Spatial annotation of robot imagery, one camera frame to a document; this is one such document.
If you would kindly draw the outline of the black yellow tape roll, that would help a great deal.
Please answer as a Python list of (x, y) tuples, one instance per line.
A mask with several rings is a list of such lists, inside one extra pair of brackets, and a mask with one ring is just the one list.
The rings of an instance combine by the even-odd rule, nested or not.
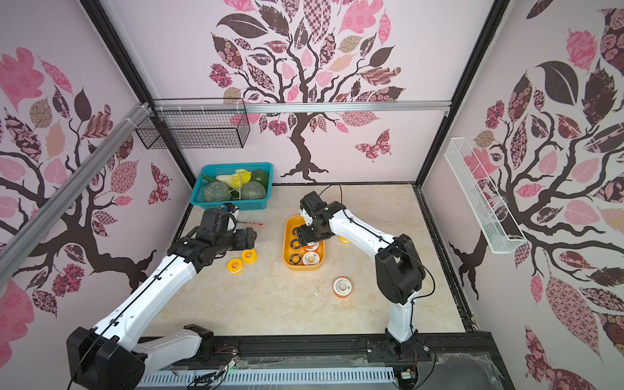
[(289, 264), (297, 266), (302, 262), (302, 256), (298, 253), (294, 253), (289, 258)]
[(290, 247), (291, 247), (292, 250), (300, 250), (302, 248), (302, 245), (297, 240), (297, 238), (295, 238), (295, 239), (291, 240)]

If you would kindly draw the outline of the orange white tape roll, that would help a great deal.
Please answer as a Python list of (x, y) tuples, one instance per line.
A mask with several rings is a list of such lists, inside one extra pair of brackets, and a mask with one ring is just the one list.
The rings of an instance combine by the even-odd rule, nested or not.
[(344, 299), (353, 292), (353, 284), (349, 278), (341, 276), (333, 281), (332, 290), (336, 297)]
[(308, 251), (303, 256), (303, 264), (305, 266), (315, 266), (320, 264), (320, 255), (315, 251)]
[(315, 243), (312, 243), (310, 245), (304, 246), (303, 249), (305, 251), (316, 251), (316, 250), (318, 250), (318, 247), (319, 247), (319, 243), (315, 242)]

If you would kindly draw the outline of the yellow plastic storage box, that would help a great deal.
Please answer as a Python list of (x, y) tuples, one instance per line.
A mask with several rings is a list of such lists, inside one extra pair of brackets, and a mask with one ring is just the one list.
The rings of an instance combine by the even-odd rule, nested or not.
[(302, 245), (297, 239), (297, 228), (303, 224), (305, 221), (300, 215), (287, 220), (282, 260), (292, 271), (316, 271), (325, 260), (325, 244)]

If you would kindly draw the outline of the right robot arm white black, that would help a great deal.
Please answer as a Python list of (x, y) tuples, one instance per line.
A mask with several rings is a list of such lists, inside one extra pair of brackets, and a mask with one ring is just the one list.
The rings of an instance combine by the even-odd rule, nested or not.
[(417, 343), (415, 304), (428, 273), (412, 239), (406, 234), (386, 234), (359, 219), (342, 203), (326, 203), (315, 192), (300, 201), (300, 215), (304, 224), (297, 227), (297, 238), (302, 244), (342, 237), (374, 260), (378, 289), (390, 302), (385, 330), (390, 354), (395, 358), (411, 354)]

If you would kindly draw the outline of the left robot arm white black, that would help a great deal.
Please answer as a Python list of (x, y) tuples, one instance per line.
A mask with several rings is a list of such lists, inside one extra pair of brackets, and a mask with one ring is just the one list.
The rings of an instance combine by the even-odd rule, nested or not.
[(67, 340), (71, 384), (87, 389), (134, 389), (149, 374), (180, 361), (211, 360), (214, 333), (189, 324), (168, 336), (144, 338), (162, 308), (200, 271), (231, 251), (252, 250), (257, 234), (237, 228), (227, 203), (204, 211), (201, 224), (175, 241), (156, 270), (110, 315)]

